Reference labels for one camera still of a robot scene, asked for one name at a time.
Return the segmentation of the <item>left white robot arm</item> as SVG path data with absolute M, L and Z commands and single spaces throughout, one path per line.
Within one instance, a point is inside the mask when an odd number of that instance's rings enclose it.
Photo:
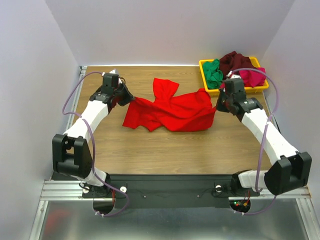
M 111 186 L 109 174 L 95 166 L 94 131 L 114 107 L 129 104 L 134 96 L 116 70 L 101 72 L 100 76 L 102 84 L 89 97 L 82 113 L 62 110 L 63 115 L 76 116 L 77 120 L 63 134 L 52 138 L 52 165 L 55 172 L 85 182 L 100 197 L 106 197 L 117 189 Z

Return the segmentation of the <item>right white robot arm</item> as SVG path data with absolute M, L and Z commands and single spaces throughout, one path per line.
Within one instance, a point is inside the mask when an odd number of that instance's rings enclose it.
M 231 113 L 247 127 L 260 143 L 260 153 L 267 154 L 271 167 L 261 170 L 244 170 L 233 174 L 231 192 L 242 195 L 248 189 L 257 193 L 267 189 L 274 196 L 307 185 L 312 164 L 308 152 L 301 152 L 291 145 L 271 122 L 256 98 L 248 98 L 241 78 L 228 78 L 220 89 L 216 104 L 220 112 Z

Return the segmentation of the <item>red t shirt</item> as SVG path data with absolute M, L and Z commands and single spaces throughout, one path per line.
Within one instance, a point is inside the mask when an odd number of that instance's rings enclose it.
M 136 97 L 127 109 L 123 126 L 145 127 L 150 132 L 165 127 L 171 132 L 198 132 L 209 129 L 216 113 L 205 89 L 176 96 L 179 84 L 168 79 L 153 80 L 155 100 Z

